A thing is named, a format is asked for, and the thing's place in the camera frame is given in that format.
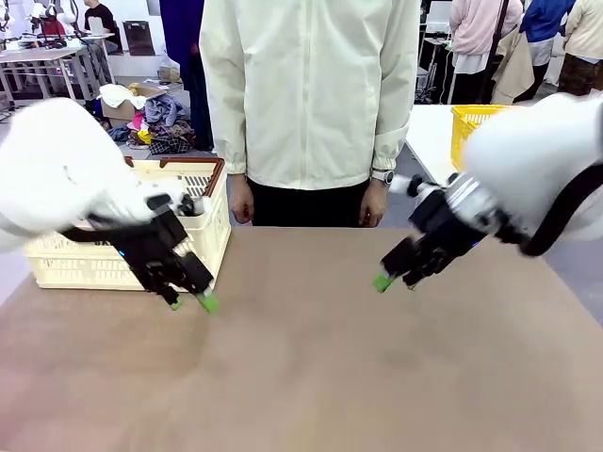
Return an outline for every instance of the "person's right hand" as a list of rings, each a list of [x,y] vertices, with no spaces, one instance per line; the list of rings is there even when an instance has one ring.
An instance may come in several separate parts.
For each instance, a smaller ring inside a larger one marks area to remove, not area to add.
[[[244,174],[232,175],[233,196],[230,208],[240,224],[253,221],[253,194]]]

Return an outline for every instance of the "person in blue jacket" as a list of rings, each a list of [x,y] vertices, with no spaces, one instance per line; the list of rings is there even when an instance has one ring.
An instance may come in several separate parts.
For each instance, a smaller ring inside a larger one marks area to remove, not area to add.
[[[574,3],[576,0],[533,0],[530,3],[519,32],[527,35],[535,80],[530,89],[515,99],[516,102],[533,99],[545,80],[555,36],[563,16],[569,13]]]
[[[207,106],[204,66],[199,51],[204,0],[160,0],[159,6],[168,56],[180,65],[185,90],[190,94],[190,121],[196,135],[195,148],[211,151],[214,140]]]

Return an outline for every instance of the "jacket zipper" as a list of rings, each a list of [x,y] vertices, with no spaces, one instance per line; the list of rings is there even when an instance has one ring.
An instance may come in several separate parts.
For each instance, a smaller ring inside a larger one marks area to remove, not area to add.
[[[306,27],[305,27],[305,53],[303,56],[303,92],[301,105],[301,182],[306,178],[308,159],[308,102],[310,95],[310,54],[312,53],[312,16],[314,12],[314,0],[306,0]]]

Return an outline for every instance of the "plastic crate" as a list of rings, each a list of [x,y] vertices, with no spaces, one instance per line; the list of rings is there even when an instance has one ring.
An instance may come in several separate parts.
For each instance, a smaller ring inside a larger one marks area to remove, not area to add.
[[[464,170],[463,150],[467,139],[482,123],[492,118],[506,105],[462,105],[454,106],[452,114],[452,163],[457,170]]]
[[[214,278],[220,266],[231,232],[226,198],[226,171],[218,158],[164,158],[132,160],[126,163],[142,180],[176,178],[193,198],[203,194],[212,201],[212,209],[195,218],[180,217],[188,240],[179,250],[192,250]],[[27,244],[25,255],[43,288],[142,290],[128,265],[107,243],[79,244],[52,233]]]

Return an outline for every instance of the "pink sweater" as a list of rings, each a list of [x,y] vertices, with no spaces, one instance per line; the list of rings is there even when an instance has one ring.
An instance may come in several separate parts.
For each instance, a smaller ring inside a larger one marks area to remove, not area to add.
[[[450,32],[455,52],[465,55],[490,52],[501,4],[502,0],[452,0]],[[509,0],[502,36],[519,24],[522,13],[520,0]]]

